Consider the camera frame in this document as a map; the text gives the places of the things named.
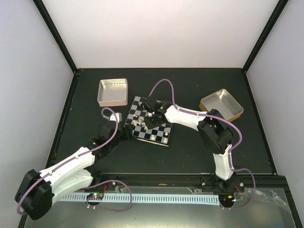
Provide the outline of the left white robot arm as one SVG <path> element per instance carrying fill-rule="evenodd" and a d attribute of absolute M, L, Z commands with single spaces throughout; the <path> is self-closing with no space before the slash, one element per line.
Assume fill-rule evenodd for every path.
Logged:
<path fill-rule="evenodd" d="M 101 132 L 75 153 L 41 171 L 29 170 L 15 195 L 17 213 L 33 220 L 43 217 L 63 197 L 77 190 L 96 190 L 102 181 L 93 164 L 111 153 L 120 141 L 132 138 L 134 126 L 108 121 Z"/>

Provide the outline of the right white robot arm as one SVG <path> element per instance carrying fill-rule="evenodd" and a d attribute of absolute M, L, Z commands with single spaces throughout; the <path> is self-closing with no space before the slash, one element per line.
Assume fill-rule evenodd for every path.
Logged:
<path fill-rule="evenodd" d="M 223 118 L 218 110 L 199 112 L 170 103 L 161 103 L 152 97 L 148 97 L 141 107 L 148 114 L 144 118 L 148 129 L 164 123 L 175 123 L 197 131 L 203 144 L 213 155 L 217 189 L 228 191 L 233 186 L 232 125 Z"/>

